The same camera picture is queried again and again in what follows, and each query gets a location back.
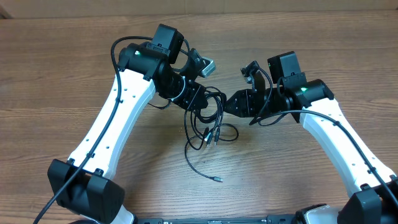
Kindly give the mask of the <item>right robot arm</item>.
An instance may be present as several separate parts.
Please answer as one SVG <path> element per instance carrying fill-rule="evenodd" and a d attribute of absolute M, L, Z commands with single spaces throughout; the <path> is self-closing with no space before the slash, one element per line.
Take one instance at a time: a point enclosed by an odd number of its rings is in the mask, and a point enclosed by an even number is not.
<path fill-rule="evenodd" d="M 321 145 L 338 171 L 349 200 L 325 203 L 293 215 L 269 215 L 266 223 L 397 223 L 397 175 L 367 147 L 345 118 L 333 92 L 320 79 L 308 81 L 295 52 L 271 57 L 265 72 L 256 61 L 241 69 L 250 89 L 237 91 L 225 112 L 251 123 L 291 114 Z"/>

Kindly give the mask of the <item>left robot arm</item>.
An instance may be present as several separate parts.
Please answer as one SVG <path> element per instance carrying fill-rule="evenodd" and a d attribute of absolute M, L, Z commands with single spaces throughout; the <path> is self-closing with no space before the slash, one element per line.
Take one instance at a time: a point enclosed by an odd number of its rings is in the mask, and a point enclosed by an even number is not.
<path fill-rule="evenodd" d="M 159 95 L 184 110 L 207 107 L 205 88 L 197 77 L 215 70 L 210 58 L 187 48 L 181 69 L 174 63 L 187 40 L 161 24 L 153 37 L 131 36 L 120 53 L 111 52 L 112 89 L 84 140 L 66 161 L 55 159 L 47 176 L 52 203 L 80 216 L 81 223 L 134 223 L 123 205 L 125 192 L 114 182 L 123 147 L 148 102 Z"/>

